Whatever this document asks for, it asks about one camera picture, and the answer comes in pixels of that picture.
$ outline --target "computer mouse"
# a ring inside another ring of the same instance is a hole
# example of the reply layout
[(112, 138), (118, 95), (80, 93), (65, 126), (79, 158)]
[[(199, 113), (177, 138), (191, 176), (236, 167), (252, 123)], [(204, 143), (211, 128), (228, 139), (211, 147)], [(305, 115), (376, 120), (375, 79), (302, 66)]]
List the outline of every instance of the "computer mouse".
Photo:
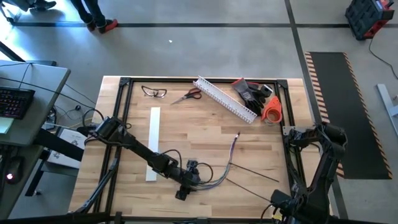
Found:
[(6, 182), (8, 184), (18, 184), (21, 180), (24, 170), (25, 158), (22, 156), (14, 156), (10, 159), (6, 168)]

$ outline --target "desk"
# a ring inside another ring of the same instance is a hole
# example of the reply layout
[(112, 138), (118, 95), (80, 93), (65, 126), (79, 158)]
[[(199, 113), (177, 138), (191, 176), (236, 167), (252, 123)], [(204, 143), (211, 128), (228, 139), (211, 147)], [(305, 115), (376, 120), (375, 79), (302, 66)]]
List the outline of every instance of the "desk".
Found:
[[(20, 62), (0, 60), (0, 65), (15, 63)], [(27, 66), (28, 64), (0, 67), (0, 77), (22, 80)], [(70, 70), (67, 68), (34, 64), (28, 68), (24, 82), (60, 92), (69, 76), (69, 73)], [(0, 79), (0, 85), (18, 87), (19, 83)], [(58, 97), (58, 94), (56, 93), (25, 84), (22, 84), (21, 88), (35, 90), (34, 100), (24, 119), (15, 119), (8, 133), (0, 134), (0, 144), (22, 146), (19, 150), (19, 155), (25, 157), (24, 176), (18, 184), (6, 184), (4, 193), (0, 200), (0, 220), (6, 219), (10, 214), (19, 194), (22, 192), (30, 173), (43, 151), (43, 146), (32, 146), (31, 144)]]
[[(104, 116), (111, 116), (113, 113), (119, 79), (120, 77), (103, 78), (96, 109)], [(313, 121), (303, 81), (288, 79), (288, 84), (296, 125), (311, 126)], [(149, 88), (166, 88), (168, 92), (165, 98), (151, 98), (143, 94), (141, 85)], [(259, 121), (259, 118), (252, 124), (247, 124), (204, 93), (200, 100), (188, 99), (170, 105), (192, 86), (190, 83), (134, 82), (127, 118), (127, 122), (132, 124), (129, 132), (147, 145), (150, 108), (161, 107), (159, 151), (179, 150), (183, 157), (183, 166), (188, 159), (207, 162), (214, 167), (217, 179), (228, 162), (229, 145), (235, 134), (240, 131), (241, 136), (236, 143), (233, 163), (277, 179), (279, 182), (233, 166), (228, 178), (265, 198), (270, 198), (274, 189), (289, 194), (280, 126), (266, 126)], [(241, 101), (230, 84), (216, 84), (216, 86)], [(86, 146), (69, 210), (74, 211), (80, 207), (97, 186), (104, 149), (105, 145), (100, 142), (91, 142)], [(302, 157), (305, 163), (305, 176), (307, 182), (310, 182), (319, 161), (318, 150), (308, 147), (303, 151)], [(210, 176), (206, 168), (200, 168), (200, 173), (203, 180)], [(227, 180), (215, 189), (192, 192), (183, 202), (174, 198), (178, 189), (178, 184), (174, 181), (158, 176), (156, 182), (146, 182), (145, 176), (146, 162), (133, 152), (123, 150), (112, 214), (122, 212), (124, 217), (151, 218), (259, 218), (268, 204), (264, 199)], [(107, 189), (104, 190), (100, 211), (104, 210), (106, 196)], [(264, 218), (269, 218), (271, 212), (267, 212)]]

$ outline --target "concrete floor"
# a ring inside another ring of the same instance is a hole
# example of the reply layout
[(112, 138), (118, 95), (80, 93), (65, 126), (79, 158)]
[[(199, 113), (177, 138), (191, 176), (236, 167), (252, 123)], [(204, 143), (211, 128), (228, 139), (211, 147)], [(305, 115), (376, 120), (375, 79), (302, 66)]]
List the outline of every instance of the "concrete floor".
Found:
[[(298, 24), (345, 24), (349, 0), (290, 0)], [(105, 34), (83, 27), (29, 27), (23, 22), (80, 22), (69, 1), (54, 10), (27, 12), (5, 36), (25, 59), (55, 60), (72, 70), (68, 84), (96, 100), (103, 75), (213, 76), (302, 78), (291, 28), (271, 27), (124, 27)], [(281, 0), (99, 0), (103, 13), (121, 23), (289, 23)], [(398, 17), (390, 22), (398, 24)], [(398, 138), (375, 84), (385, 83), (398, 94), (398, 80), (389, 67), (368, 52), (369, 41), (358, 42), (345, 28), (299, 28), (303, 51), (346, 52), (364, 100), (384, 146), (393, 174), (398, 175)], [(398, 69), (398, 28), (385, 28), (372, 49)], [(83, 103), (86, 99), (64, 88)], [(75, 103), (60, 97), (65, 110)], [(72, 125), (67, 118), (61, 124)], [(398, 180), (339, 179), (350, 219), (396, 223)], [(39, 197), (21, 196), (10, 218), (67, 212), (75, 179), (45, 174)]]

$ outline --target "black floor mat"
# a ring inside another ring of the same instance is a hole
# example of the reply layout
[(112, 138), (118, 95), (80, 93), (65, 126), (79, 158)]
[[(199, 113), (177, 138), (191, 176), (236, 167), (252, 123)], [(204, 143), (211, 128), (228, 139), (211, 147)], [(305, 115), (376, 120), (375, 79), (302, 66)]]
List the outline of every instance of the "black floor mat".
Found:
[(346, 154), (337, 174), (346, 179), (392, 179), (347, 55), (307, 52), (305, 58), (322, 121), (347, 133)]

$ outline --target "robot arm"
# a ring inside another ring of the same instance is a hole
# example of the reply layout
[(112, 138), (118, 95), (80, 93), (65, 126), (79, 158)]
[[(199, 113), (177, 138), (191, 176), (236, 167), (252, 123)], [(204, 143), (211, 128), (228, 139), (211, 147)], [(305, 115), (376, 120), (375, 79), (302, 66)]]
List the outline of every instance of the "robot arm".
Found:
[(304, 148), (317, 141), (322, 145), (323, 154), (311, 185), (303, 189), (304, 186), (297, 183), (293, 197), (280, 190), (275, 190), (271, 197), (271, 202), (281, 214), (308, 224), (324, 224), (330, 217), (328, 192), (344, 156), (347, 138), (341, 128), (319, 124), (303, 133), (290, 130), (287, 143), (289, 147)]
[(197, 161), (189, 160), (187, 169), (178, 166), (178, 161), (166, 155), (152, 152), (148, 147), (139, 142), (132, 134), (126, 131), (125, 125), (117, 118), (105, 120), (93, 131), (92, 135), (101, 142), (111, 146), (122, 146), (131, 150), (147, 161), (152, 170), (165, 178), (170, 178), (181, 184), (175, 197), (185, 200), (190, 193), (191, 186), (200, 184), (199, 171), (196, 169)]

